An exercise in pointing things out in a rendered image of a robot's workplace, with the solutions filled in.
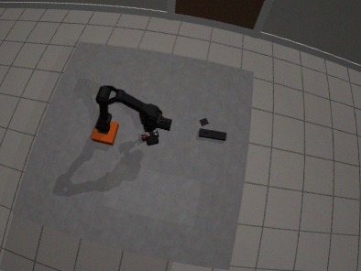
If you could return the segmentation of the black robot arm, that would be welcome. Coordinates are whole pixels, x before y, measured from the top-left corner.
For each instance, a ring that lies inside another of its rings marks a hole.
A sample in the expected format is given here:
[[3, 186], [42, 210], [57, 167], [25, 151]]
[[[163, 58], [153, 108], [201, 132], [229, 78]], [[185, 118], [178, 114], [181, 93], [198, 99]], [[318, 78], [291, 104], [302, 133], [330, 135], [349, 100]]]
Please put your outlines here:
[[[111, 91], [116, 92], [116, 95], [109, 99]], [[168, 131], [170, 130], [172, 120], [164, 118], [162, 112], [155, 104], [142, 103], [132, 95], [125, 93], [122, 89], [103, 85], [100, 87], [95, 100], [100, 107], [100, 115], [95, 126], [99, 131], [98, 133], [108, 134], [112, 120], [112, 115], [108, 113], [108, 105], [115, 102], [123, 103], [129, 108], [140, 112], [142, 114], [142, 120], [145, 120], [145, 126], [153, 127], [156, 125], [157, 127], [154, 127], [154, 129], [160, 128]]]

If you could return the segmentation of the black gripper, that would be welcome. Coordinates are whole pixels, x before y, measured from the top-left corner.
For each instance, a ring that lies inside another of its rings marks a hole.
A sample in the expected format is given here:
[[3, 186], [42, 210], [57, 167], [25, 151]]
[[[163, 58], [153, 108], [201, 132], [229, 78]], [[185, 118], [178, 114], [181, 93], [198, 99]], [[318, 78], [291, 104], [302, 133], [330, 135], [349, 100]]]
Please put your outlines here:
[[[149, 136], [145, 136], [147, 146], [152, 146], [152, 145], [157, 144], [159, 142], [158, 136], [154, 135], [154, 133], [153, 133], [153, 130], [156, 130], [156, 129], [154, 129], [154, 127], [157, 127], [157, 126], [156, 125], [154, 125], [153, 127], [145, 126], [145, 123], [144, 123], [145, 120], [142, 120], [142, 114], [139, 113], [139, 116], [140, 116], [141, 123], [144, 128], [144, 132], [149, 132]], [[152, 132], [152, 134], [151, 134], [151, 132]]]

